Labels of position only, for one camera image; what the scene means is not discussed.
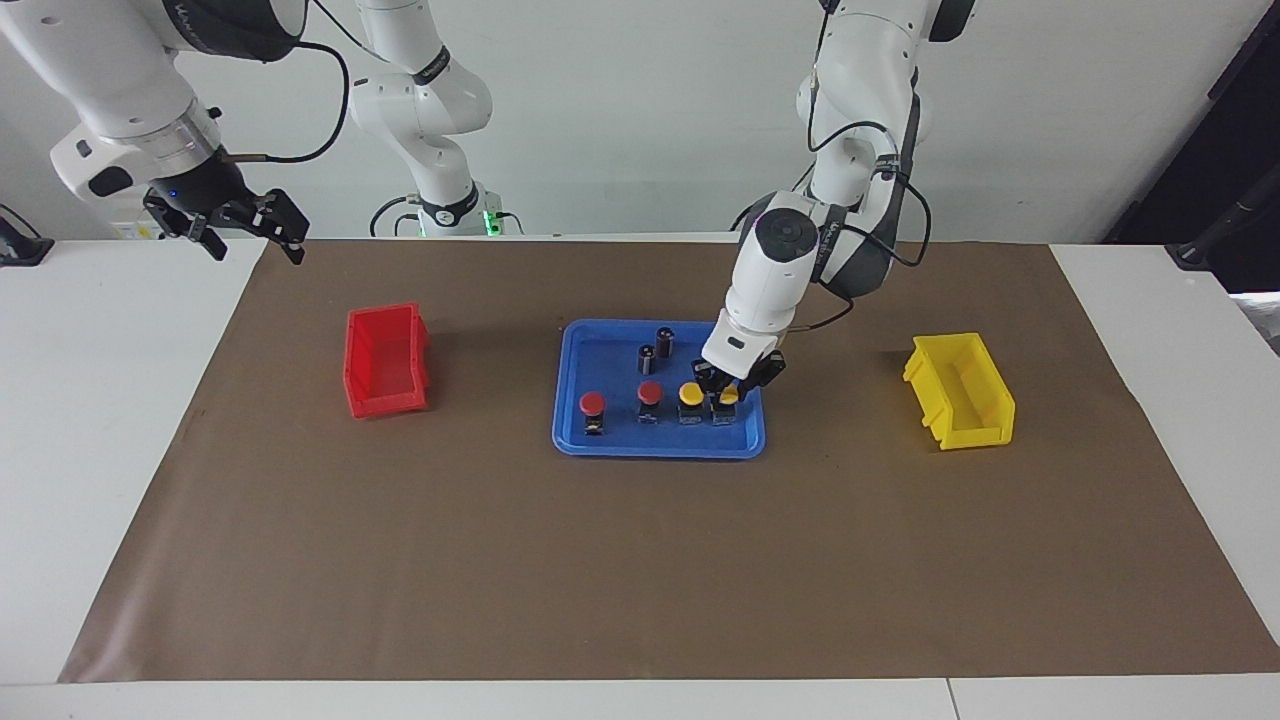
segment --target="blue tray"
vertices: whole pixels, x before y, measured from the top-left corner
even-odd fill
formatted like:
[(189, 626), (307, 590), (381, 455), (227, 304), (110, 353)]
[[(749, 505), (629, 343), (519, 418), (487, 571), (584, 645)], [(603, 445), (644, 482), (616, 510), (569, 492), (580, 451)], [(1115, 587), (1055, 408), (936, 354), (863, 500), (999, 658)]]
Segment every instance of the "blue tray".
[[(658, 328), (676, 332), (672, 356), (655, 360), (653, 375), (641, 375), (636, 354), (653, 345)], [(701, 356), (713, 323), (657, 320), (577, 320), (564, 328), (552, 439), (567, 455), (595, 457), (685, 457), (749, 460), (764, 450), (764, 407), (753, 392), (739, 405), (737, 421), (716, 427), (710, 414), (698, 425), (676, 419), (676, 393), (692, 379), (690, 364)], [(655, 425), (636, 420), (636, 388), (644, 380), (662, 384), (662, 414)], [(588, 436), (577, 409), (588, 392), (604, 395), (604, 434)]]

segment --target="green indicator light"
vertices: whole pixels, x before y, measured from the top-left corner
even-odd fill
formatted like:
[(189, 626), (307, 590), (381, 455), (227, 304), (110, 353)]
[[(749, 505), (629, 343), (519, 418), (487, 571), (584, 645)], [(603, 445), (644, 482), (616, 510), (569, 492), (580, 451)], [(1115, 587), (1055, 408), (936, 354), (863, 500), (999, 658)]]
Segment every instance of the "green indicator light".
[(502, 234), (502, 218), (497, 213), (484, 211), (484, 225), (489, 236)]

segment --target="white wall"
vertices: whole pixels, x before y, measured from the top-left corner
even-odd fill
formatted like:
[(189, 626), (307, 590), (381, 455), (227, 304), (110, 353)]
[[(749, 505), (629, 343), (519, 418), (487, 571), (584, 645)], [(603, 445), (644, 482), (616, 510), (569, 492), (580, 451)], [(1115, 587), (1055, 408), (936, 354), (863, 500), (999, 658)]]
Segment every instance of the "white wall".
[[(358, 32), (352, 4), (328, 4)], [(1267, 5), (983, 0), (965, 36), (920, 56), (937, 118), (915, 181), (938, 237), (1098, 240), (1176, 151)], [(494, 95), (493, 123), (462, 138), (472, 170), (530, 232), (723, 229), (809, 163), (792, 94), (820, 19), (812, 0), (436, 0), (433, 10)], [(307, 37), (343, 50), (357, 77), (379, 72), (319, 12)], [(44, 161), (76, 122), (69, 106), (8, 44), (0, 67), (0, 196), (47, 234), (105, 234)], [(227, 111), (232, 151), (303, 152), (333, 122), (338, 74), (326, 56), (179, 67)], [(353, 124), (319, 161), (247, 174), (251, 187), (285, 187), (314, 237), (364, 236), (383, 200), (412, 190), (396, 156)]]

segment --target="red bin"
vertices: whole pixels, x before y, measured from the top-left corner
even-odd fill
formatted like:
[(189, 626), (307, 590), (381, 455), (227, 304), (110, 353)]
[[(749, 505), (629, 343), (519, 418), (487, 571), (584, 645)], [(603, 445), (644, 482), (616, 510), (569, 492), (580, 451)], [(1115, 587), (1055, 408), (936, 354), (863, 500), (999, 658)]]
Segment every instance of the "red bin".
[(352, 310), (343, 368), (351, 415), (374, 418), (426, 407), (429, 345), (417, 302)]

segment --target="yellow bin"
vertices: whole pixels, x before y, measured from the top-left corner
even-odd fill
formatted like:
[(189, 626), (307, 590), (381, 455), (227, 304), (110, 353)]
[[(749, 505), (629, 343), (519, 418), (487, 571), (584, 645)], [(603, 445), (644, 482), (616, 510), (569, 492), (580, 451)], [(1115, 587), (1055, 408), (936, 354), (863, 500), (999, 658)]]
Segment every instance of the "yellow bin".
[(915, 389), (924, 427), (942, 450), (1014, 439), (1014, 396), (978, 333), (915, 338), (902, 379)]

